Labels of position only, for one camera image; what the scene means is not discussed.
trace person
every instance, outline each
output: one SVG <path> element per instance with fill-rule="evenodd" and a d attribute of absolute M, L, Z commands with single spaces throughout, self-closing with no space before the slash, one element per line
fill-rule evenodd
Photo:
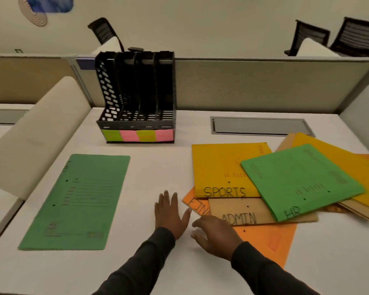
<path fill-rule="evenodd" d="M 138 248 L 133 257 L 113 272 L 93 295 L 147 295 L 157 281 L 168 254 L 187 228 L 191 209 L 182 219 L 178 213 L 178 195 L 168 191 L 160 194 L 155 203 L 155 231 Z M 231 262 L 231 266 L 247 282 L 255 295 L 318 295 L 305 283 L 284 271 L 279 265 L 264 257 L 249 242 L 243 241 L 224 220 L 202 216 L 192 224 L 202 229 L 192 233 L 192 238 L 207 253 Z"/>

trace person's left hand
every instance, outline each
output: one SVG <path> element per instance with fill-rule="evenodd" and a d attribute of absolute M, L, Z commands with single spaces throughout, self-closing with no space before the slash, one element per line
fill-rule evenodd
<path fill-rule="evenodd" d="M 172 195 L 170 204 L 170 195 L 168 191 L 164 191 L 164 194 L 160 193 L 158 203 L 155 203 L 156 228 L 167 228 L 175 240 L 178 240 L 187 228 L 190 213 L 191 208 L 188 208 L 181 219 L 178 212 L 178 194 L 175 192 Z"/>

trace black sleeve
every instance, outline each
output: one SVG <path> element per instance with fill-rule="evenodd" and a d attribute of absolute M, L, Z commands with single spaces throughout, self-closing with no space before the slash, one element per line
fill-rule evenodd
<path fill-rule="evenodd" d="M 236 248 L 231 266 L 246 280 L 255 295 L 319 295 L 264 257 L 249 242 L 243 242 Z"/>
<path fill-rule="evenodd" d="M 113 272 L 93 295 L 146 295 L 152 292 L 175 237 L 166 228 L 157 228 L 133 257 Z"/>

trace black desk organizer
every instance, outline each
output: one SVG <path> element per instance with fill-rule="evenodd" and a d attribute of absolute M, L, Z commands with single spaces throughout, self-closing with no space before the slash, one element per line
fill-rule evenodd
<path fill-rule="evenodd" d="M 173 52 L 104 52 L 95 65 L 105 100 L 97 124 L 107 143 L 174 141 Z"/>

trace yellow folder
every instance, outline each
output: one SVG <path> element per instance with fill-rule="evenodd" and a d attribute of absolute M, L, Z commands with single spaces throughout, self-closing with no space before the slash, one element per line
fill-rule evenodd
<path fill-rule="evenodd" d="M 260 197 L 240 163 L 272 153 L 267 143 L 192 145 L 197 198 Z"/>
<path fill-rule="evenodd" d="M 305 134 L 297 133 L 292 146 L 295 147 L 303 144 L 312 144 L 343 171 L 361 183 L 366 193 L 353 197 L 352 199 L 369 207 L 369 159 Z"/>

